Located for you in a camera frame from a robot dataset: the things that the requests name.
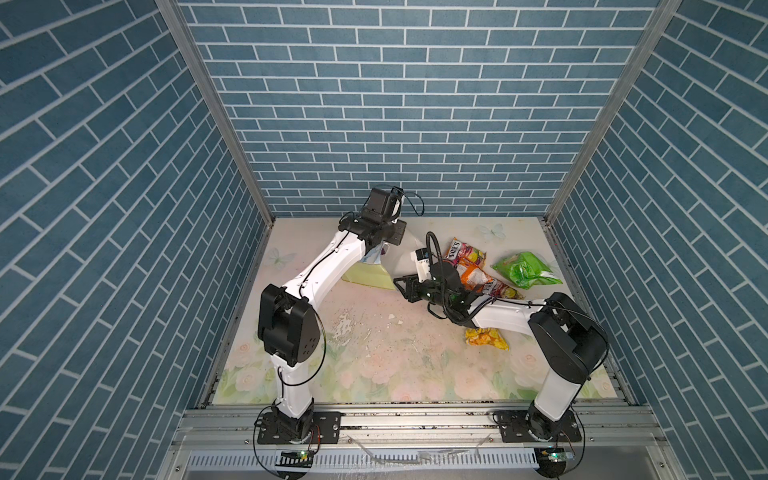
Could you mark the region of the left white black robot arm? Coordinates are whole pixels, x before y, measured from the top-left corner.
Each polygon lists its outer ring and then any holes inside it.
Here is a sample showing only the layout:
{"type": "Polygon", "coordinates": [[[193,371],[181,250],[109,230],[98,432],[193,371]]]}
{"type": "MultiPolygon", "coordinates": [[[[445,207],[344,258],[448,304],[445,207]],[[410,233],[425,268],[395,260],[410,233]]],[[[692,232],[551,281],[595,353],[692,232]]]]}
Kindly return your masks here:
{"type": "Polygon", "coordinates": [[[400,187],[374,188],[359,212],[339,220],[332,240],[307,267],[282,286],[267,285],[259,304],[258,339],[277,377],[276,414],[289,421],[312,415],[308,361],[323,341],[319,307],[354,264],[382,244],[398,246],[407,223],[399,219],[400,187]]]}

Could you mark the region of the colourful paper gift bag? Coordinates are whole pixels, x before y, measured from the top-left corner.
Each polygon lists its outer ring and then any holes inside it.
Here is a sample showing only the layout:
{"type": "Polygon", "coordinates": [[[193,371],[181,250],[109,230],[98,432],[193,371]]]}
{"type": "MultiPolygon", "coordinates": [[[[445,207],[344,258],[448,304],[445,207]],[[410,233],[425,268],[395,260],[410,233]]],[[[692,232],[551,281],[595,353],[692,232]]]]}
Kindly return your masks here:
{"type": "Polygon", "coordinates": [[[385,251],[385,244],[373,248],[342,275],[342,280],[367,287],[395,290],[392,277],[382,264],[382,255],[385,251]]]}

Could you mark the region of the green snack packet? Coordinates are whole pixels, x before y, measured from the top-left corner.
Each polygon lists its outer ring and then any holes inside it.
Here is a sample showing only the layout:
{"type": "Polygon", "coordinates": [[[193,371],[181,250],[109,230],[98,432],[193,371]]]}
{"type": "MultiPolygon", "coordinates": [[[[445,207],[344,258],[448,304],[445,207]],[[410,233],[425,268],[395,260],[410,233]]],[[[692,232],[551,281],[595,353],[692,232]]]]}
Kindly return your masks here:
{"type": "Polygon", "coordinates": [[[492,268],[521,289],[563,283],[548,264],[527,251],[502,258],[493,264],[492,268]]]}

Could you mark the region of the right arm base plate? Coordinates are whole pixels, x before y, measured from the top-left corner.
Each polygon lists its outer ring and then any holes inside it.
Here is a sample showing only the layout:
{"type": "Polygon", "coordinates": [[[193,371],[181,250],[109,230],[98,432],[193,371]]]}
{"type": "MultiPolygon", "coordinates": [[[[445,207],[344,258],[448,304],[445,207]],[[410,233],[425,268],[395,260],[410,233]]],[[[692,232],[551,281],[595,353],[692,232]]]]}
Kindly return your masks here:
{"type": "Polygon", "coordinates": [[[581,441],[583,431],[574,412],[568,409],[557,421],[537,410],[499,410],[491,414],[504,443],[581,441]]]}

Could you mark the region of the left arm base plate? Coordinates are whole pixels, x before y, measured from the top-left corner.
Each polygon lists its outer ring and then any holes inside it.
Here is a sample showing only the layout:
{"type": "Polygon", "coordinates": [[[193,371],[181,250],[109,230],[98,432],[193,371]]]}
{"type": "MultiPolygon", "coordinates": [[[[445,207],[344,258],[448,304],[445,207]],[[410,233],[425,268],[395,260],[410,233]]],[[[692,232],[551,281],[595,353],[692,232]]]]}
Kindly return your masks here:
{"type": "Polygon", "coordinates": [[[342,414],[339,411],[307,411],[296,419],[277,409],[269,409],[258,421],[256,443],[335,445],[339,441],[341,419],[342,414]]]}

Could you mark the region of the yellow snack packet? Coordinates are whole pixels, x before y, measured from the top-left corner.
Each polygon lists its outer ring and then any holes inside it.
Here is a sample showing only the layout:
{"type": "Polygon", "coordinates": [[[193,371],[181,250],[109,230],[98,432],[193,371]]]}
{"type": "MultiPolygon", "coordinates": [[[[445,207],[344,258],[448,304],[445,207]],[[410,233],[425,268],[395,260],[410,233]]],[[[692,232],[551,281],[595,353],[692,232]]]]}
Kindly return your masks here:
{"type": "Polygon", "coordinates": [[[509,345],[496,328],[467,328],[465,342],[472,346],[492,346],[507,351],[509,345]]]}

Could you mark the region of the multicolour snack packet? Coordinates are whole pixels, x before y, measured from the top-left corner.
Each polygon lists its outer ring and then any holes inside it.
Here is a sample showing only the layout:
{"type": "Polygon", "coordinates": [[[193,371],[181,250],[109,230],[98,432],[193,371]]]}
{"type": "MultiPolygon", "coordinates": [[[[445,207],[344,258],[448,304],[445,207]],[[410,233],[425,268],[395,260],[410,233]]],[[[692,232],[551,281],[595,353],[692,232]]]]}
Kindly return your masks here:
{"type": "Polygon", "coordinates": [[[509,300],[519,300],[523,296],[513,287],[506,283],[493,279],[483,286],[483,293],[494,298],[502,298],[509,300]]]}

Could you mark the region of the orange white snack packet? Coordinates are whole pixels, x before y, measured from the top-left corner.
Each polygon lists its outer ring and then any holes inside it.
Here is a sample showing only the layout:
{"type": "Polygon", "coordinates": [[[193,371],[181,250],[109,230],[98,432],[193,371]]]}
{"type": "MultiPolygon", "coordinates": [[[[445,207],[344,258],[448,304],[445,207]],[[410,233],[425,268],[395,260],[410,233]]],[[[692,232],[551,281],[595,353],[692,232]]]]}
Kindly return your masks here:
{"type": "Polygon", "coordinates": [[[461,283],[468,290],[482,290],[493,281],[493,277],[485,273],[480,267],[472,263],[468,265],[458,264],[456,270],[461,283]]]}

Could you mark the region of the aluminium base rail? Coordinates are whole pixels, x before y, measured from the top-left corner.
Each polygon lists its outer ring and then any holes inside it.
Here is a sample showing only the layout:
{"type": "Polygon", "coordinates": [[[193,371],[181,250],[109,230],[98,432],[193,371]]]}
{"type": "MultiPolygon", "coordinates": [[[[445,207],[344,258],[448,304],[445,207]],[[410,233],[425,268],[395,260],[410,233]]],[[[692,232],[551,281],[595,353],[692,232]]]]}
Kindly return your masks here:
{"type": "Polygon", "coordinates": [[[162,479],[532,478],[680,479],[647,406],[586,401],[557,441],[529,433],[522,402],[320,405],[318,439],[281,440],[265,406],[184,413],[162,479]]]}

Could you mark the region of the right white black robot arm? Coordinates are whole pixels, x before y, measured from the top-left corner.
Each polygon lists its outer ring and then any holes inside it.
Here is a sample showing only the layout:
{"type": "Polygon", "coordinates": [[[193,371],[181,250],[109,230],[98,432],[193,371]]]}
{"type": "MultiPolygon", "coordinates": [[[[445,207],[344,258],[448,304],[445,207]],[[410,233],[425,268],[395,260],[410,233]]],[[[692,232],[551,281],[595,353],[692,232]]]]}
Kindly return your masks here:
{"type": "Polygon", "coordinates": [[[493,295],[485,286],[467,287],[447,261],[393,279],[410,303],[442,309],[435,316],[466,328],[495,328],[533,337],[549,367],[525,416],[529,435],[552,441],[568,423],[566,414],[592,373],[603,364],[609,335],[570,296],[555,292],[544,300],[493,295]]]}

